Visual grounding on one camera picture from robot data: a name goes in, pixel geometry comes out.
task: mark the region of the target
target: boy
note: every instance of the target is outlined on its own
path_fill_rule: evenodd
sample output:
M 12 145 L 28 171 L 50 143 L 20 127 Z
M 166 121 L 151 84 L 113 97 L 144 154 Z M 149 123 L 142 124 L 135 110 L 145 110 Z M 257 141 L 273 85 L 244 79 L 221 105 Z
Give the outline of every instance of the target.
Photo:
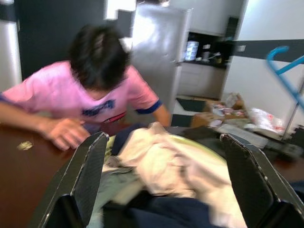
M 44 67 L 0 94 L 0 122 L 39 132 L 62 150 L 76 148 L 89 136 L 84 122 L 116 121 L 125 115 L 127 103 L 170 124 L 157 95 L 128 65 L 112 28 L 83 27 L 69 54 L 69 61 Z M 35 115 L 40 111 L 54 119 Z

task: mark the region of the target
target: pink t-shirt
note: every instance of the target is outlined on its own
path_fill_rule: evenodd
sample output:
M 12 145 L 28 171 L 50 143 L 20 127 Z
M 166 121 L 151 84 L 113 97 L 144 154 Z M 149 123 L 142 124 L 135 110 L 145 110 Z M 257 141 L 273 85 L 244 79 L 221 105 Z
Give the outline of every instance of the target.
M 55 118 L 75 117 L 85 121 L 111 122 L 125 116 L 127 104 L 140 114 L 154 112 L 161 102 L 129 66 L 122 83 L 100 100 L 92 99 L 75 80 L 68 61 L 56 62 L 35 72 L 23 83 L 3 92 L 0 100 L 27 112 L 51 112 Z

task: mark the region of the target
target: blue sleeve trim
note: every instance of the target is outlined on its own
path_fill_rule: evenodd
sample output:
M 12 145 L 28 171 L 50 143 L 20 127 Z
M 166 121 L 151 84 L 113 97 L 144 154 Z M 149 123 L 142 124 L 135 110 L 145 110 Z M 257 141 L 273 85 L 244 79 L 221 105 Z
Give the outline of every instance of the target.
M 2 93 L 0 93 L 0 102 L 5 102 L 11 105 L 14 105 L 13 102 L 11 102 L 10 100 L 8 100 Z
M 150 108 L 148 108 L 148 109 L 137 109 L 136 111 L 137 111 L 138 114 L 151 114 L 151 113 L 154 113 L 154 111 L 156 109 L 158 109 L 161 105 L 162 105 L 162 102 L 160 100 L 158 100 Z

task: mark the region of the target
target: floor mat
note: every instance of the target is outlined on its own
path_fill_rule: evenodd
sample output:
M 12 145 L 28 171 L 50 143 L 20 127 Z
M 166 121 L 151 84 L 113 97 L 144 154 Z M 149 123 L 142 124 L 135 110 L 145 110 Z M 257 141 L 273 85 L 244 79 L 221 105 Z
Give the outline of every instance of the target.
M 171 126 L 190 127 L 192 116 L 191 115 L 177 115 L 173 114 Z
M 180 98 L 177 98 L 177 101 L 185 111 L 191 112 L 202 112 L 206 104 L 206 101 L 186 100 Z

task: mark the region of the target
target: wooden table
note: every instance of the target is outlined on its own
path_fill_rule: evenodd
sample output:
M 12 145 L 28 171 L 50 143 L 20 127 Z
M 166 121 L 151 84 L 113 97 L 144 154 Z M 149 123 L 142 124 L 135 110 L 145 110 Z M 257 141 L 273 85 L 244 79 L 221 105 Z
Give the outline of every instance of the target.
M 128 125 L 102 124 L 114 135 Z M 20 143 L 33 144 L 28 150 Z M 0 124 L 0 227 L 25 227 L 48 184 L 60 167 L 73 155 L 62 152 L 36 133 Z M 304 159 L 294 163 L 277 161 L 274 166 L 288 181 L 304 180 Z

